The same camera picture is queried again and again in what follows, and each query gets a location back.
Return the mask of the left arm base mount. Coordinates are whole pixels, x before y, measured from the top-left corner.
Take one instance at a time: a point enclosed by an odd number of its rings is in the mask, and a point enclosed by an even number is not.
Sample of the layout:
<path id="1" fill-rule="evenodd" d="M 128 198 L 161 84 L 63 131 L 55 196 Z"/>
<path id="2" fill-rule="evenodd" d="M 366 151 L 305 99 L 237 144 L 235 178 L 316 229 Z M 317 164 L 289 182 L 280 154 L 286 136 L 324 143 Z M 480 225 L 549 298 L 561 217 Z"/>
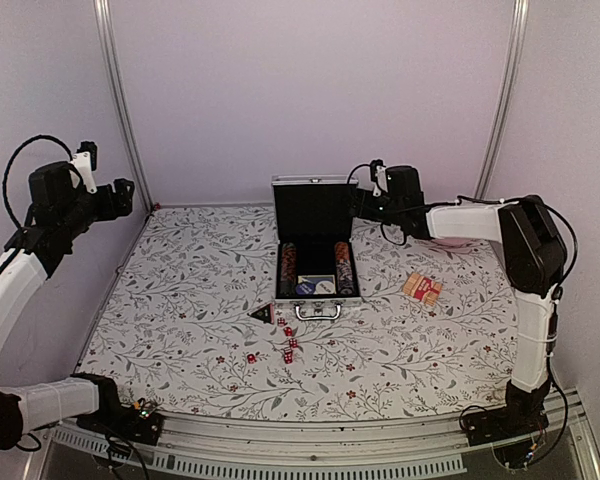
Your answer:
<path id="1" fill-rule="evenodd" d="M 100 402 L 98 410 L 76 417 L 78 427 L 109 434 L 134 443 L 156 446 L 162 433 L 164 416 L 158 412 L 158 404 L 140 398 L 130 405 L 123 405 L 118 398 Z"/>

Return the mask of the red playing card deck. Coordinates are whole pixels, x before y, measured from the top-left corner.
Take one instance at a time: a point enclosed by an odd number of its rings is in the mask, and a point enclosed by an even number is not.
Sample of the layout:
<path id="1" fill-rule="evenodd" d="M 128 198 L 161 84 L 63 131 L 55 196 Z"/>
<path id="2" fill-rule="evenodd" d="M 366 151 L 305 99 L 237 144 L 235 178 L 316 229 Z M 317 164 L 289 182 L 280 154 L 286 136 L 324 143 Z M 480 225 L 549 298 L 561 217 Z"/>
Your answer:
<path id="1" fill-rule="evenodd" d="M 412 273 L 404 283 L 402 292 L 427 306 L 433 307 L 443 289 L 443 284 L 419 273 Z"/>

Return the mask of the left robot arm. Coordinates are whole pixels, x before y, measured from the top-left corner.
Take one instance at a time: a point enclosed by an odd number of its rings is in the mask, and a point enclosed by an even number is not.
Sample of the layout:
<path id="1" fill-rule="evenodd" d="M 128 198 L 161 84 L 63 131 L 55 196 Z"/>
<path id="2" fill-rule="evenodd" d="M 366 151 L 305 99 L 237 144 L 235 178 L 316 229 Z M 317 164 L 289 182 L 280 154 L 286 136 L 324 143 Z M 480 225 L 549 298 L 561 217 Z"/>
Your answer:
<path id="1" fill-rule="evenodd" d="M 71 254 L 74 240 L 95 222 L 132 212 L 133 181 L 119 178 L 97 186 L 90 161 L 60 161 L 28 179 L 31 205 L 0 257 L 0 354 L 25 307 Z M 110 395 L 106 377 L 70 376 L 27 387 L 0 388 L 0 450 L 16 447 L 41 427 L 90 415 L 108 434 L 128 426 L 126 408 Z"/>

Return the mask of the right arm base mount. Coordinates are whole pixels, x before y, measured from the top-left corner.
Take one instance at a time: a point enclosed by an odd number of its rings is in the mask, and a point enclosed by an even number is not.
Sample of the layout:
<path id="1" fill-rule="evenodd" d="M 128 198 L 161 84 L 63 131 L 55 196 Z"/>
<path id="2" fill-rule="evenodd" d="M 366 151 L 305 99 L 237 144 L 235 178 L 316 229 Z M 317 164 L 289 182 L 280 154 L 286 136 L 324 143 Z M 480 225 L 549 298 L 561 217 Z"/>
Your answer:
<path id="1" fill-rule="evenodd" d="M 541 433 L 548 426 L 543 400 L 530 394 L 508 399 L 504 407 L 496 409 L 471 405 L 459 416 L 459 427 L 470 446 Z"/>

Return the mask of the aluminium poker case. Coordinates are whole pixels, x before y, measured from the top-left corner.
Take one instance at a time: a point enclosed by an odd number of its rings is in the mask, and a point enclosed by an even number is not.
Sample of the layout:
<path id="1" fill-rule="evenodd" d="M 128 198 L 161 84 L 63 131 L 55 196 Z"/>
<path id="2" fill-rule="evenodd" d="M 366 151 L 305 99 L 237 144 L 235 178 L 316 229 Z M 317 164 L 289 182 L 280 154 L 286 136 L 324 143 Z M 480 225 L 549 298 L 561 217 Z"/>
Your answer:
<path id="1" fill-rule="evenodd" d="M 299 321 L 338 320 L 346 308 L 361 302 L 361 288 L 353 254 L 352 200 L 358 186 L 344 175 L 282 176 L 272 178 L 277 234 L 274 302 L 288 308 Z M 356 294 L 337 292 L 334 245 L 346 242 L 351 251 Z M 290 296 L 279 293 L 281 247 L 293 243 L 297 249 L 296 285 L 299 275 L 335 276 L 334 295 Z"/>

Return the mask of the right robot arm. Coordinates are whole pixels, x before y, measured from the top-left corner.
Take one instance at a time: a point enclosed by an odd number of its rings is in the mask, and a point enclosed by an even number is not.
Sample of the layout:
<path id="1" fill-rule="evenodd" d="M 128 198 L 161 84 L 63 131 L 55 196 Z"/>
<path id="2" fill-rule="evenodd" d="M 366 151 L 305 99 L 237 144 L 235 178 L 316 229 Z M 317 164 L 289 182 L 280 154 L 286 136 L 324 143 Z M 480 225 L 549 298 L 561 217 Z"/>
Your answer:
<path id="1" fill-rule="evenodd" d="M 462 416 L 462 428 L 517 436 L 544 427 L 544 399 L 556 385 L 551 356 L 557 306 L 577 253 L 566 247 L 555 224 L 560 215 L 537 195 L 492 201 L 459 195 L 428 203 L 415 168 L 387 167 L 381 160 L 365 167 L 372 187 L 351 187 L 353 216 L 396 226 L 404 238 L 485 240 L 501 247 L 517 307 L 516 360 L 504 406 Z"/>

